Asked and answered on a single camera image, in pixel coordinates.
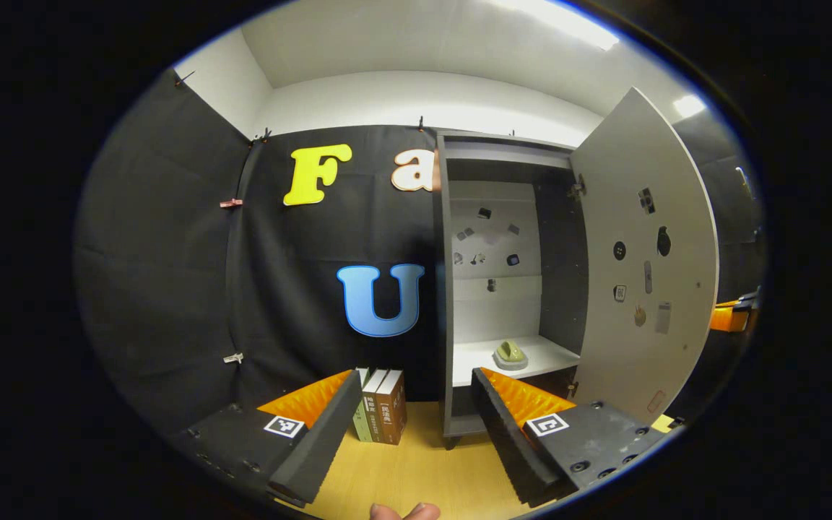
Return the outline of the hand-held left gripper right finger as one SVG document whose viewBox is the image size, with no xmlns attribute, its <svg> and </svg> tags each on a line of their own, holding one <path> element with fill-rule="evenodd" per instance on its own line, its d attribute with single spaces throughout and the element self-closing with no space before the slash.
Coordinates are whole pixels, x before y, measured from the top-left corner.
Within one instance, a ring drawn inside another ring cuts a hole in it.
<svg viewBox="0 0 832 520">
<path fill-rule="evenodd" d="M 488 368 L 473 404 L 521 503 L 538 507 L 607 480 L 666 437 L 607 402 L 574 404 Z"/>
</svg>

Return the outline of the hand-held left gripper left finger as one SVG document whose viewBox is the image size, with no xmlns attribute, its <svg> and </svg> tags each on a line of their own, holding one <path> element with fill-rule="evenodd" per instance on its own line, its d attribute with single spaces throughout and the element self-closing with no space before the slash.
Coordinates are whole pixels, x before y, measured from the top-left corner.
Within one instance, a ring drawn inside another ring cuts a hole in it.
<svg viewBox="0 0 832 520">
<path fill-rule="evenodd" d="M 315 501 L 361 401 L 344 370 L 255 408 L 229 404 L 170 443 L 238 493 L 292 506 Z"/>
</svg>

